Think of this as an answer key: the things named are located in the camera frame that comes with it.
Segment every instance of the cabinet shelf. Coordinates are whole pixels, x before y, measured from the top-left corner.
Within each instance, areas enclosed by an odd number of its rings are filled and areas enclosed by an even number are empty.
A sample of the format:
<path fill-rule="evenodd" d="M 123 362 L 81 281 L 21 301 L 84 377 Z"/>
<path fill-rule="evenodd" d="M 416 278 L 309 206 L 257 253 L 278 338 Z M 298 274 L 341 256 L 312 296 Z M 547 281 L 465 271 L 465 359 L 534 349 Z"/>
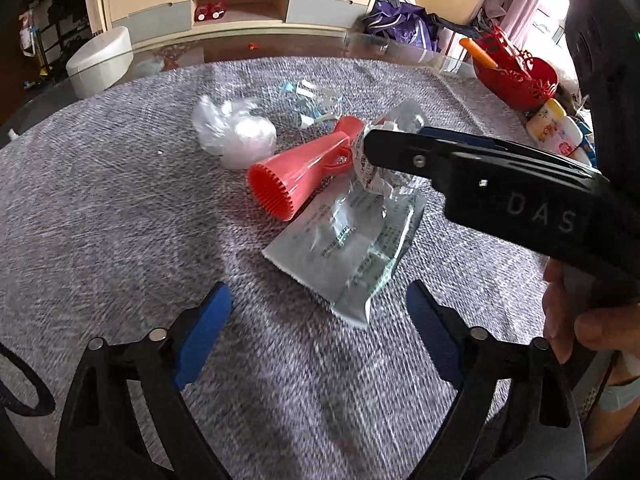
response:
<path fill-rule="evenodd" d="M 201 33 L 219 29 L 270 27 L 272 25 L 280 25 L 282 22 L 283 16 L 273 6 L 236 4 L 229 7 L 225 15 L 219 20 L 194 22 L 191 30 Z"/>

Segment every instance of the white bottle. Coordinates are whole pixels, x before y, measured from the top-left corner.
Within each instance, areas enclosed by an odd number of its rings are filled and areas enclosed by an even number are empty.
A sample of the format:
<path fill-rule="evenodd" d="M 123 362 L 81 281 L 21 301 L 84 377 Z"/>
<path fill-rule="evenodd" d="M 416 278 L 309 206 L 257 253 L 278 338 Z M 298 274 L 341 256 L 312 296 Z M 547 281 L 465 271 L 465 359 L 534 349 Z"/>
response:
<path fill-rule="evenodd" d="M 554 124 L 545 129 L 539 146 L 540 149 L 546 152 L 569 156 L 580 146 L 581 142 L 582 132 L 580 128 L 571 117 L 565 116 L 554 121 Z"/>
<path fill-rule="evenodd" d="M 554 122 L 566 117 L 564 108 L 555 99 L 549 99 L 542 108 L 530 118 L 527 123 L 527 131 L 533 140 L 540 143 Z"/>

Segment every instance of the blue gripper pad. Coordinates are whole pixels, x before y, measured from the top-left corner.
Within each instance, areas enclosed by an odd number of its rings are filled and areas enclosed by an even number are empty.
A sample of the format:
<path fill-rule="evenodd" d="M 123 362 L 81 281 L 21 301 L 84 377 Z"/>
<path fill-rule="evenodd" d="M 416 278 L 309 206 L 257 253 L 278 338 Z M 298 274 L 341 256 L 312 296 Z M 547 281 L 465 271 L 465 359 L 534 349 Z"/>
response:
<path fill-rule="evenodd" d="M 440 378 L 459 390 L 465 322 L 452 308 L 440 306 L 420 280 L 407 287 L 406 308 Z"/>
<path fill-rule="evenodd" d="M 217 285 L 200 307 L 198 320 L 182 342 L 177 355 L 175 384 L 182 391 L 193 383 L 218 340 L 218 334 L 231 314 L 231 291 L 224 284 Z"/>

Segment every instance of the red bottle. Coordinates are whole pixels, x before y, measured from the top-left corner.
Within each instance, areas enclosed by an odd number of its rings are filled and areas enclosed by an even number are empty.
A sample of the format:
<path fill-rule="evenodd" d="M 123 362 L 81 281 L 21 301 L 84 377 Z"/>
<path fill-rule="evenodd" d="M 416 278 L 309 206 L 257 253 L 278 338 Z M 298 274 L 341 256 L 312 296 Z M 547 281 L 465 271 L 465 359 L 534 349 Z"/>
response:
<path fill-rule="evenodd" d="M 200 4 L 199 6 L 196 7 L 196 12 L 193 16 L 193 19 L 196 22 L 203 22 L 204 20 L 208 20 L 209 19 L 209 5 L 207 4 Z"/>
<path fill-rule="evenodd" d="M 209 15 L 213 20 L 219 20 L 222 16 L 225 15 L 226 5 L 222 2 L 217 2 L 215 4 L 210 4 L 209 6 Z"/>

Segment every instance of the glass tabletop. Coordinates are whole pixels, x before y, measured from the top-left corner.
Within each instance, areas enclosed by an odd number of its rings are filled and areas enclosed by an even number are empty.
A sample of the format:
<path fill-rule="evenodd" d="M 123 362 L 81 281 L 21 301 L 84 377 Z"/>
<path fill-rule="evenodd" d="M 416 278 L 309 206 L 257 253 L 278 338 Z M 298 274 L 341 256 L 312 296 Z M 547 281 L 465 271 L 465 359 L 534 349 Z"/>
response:
<path fill-rule="evenodd" d="M 387 38 L 347 32 L 321 34 L 243 34 L 160 44 L 105 60 L 47 88 L 0 126 L 0 147 L 9 130 L 26 132 L 51 114 L 82 98 L 142 77 L 214 61 L 261 57 L 345 57 L 424 66 L 459 78 L 475 78 L 473 67 L 443 54 Z"/>

